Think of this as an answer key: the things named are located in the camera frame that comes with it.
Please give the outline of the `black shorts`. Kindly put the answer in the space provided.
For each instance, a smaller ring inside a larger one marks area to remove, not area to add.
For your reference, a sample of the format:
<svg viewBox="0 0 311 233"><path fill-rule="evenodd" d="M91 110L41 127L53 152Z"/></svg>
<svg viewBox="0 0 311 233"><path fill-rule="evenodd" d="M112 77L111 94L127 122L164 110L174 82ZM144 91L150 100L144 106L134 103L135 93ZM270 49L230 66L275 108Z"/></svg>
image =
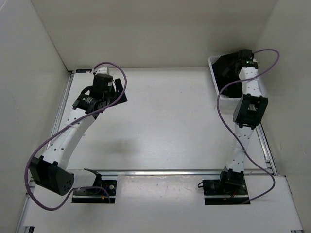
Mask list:
<svg viewBox="0 0 311 233"><path fill-rule="evenodd" d="M238 52L223 55L212 64L214 77L219 91L221 91L227 84L239 80L239 75L236 73L238 55ZM242 84L235 83L227 87L222 92L222 95L228 98L240 98L242 96Z"/></svg>

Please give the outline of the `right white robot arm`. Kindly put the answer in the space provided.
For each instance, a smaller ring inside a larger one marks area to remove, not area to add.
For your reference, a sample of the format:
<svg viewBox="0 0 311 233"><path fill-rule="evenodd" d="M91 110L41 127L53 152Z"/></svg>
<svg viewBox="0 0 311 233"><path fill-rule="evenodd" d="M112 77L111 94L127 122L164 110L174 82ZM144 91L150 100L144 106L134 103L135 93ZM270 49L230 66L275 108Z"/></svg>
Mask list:
<svg viewBox="0 0 311 233"><path fill-rule="evenodd" d="M219 95L238 98L233 112L235 146L231 159L221 172L219 190L224 194L239 189L244 182L244 161L254 129L260 124L268 99L263 96L258 84L258 64L249 49L221 56L218 60L221 71Z"/></svg>

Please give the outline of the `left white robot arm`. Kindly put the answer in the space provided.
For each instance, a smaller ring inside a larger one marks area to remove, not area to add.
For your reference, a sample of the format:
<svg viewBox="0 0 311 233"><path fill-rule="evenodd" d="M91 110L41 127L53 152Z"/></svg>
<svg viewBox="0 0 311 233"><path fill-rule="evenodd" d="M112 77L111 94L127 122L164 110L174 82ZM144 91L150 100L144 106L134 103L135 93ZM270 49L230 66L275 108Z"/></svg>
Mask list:
<svg viewBox="0 0 311 233"><path fill-rule="evenodd" d="M61 196L72 189L74 174L67 171L71 155L100 109L127 102L122 91L120 79L103 73L94 75L93 84L85 87L73 103L65 130L42 155L31 159L29 169L35 184Z"/></svg>

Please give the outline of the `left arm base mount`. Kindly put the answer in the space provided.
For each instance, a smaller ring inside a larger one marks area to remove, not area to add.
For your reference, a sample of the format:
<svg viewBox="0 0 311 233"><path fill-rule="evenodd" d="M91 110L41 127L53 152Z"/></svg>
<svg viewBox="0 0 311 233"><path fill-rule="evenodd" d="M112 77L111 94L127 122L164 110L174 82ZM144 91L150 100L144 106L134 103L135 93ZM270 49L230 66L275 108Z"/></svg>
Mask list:
<svg viewBox="0 0 311 233"><path fill-rule="evenodd" d="M102 177L102 189L79 189L73 192L71 202L78 204L114 204L117 192L117 177Z"/></svg>

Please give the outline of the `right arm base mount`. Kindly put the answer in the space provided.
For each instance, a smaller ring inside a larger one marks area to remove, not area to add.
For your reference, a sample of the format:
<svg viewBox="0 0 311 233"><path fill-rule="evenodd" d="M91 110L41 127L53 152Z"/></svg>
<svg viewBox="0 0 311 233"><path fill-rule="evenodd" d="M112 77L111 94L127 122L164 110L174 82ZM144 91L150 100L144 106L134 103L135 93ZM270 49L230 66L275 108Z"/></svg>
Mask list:
<svg viewBox="0 0 311 233"><path fill-rule="evenodd" d="M240 187L220 184L219 179L202 180L199 188L203 189L205 205L248 205L250 198L243 181Z"/></svg>

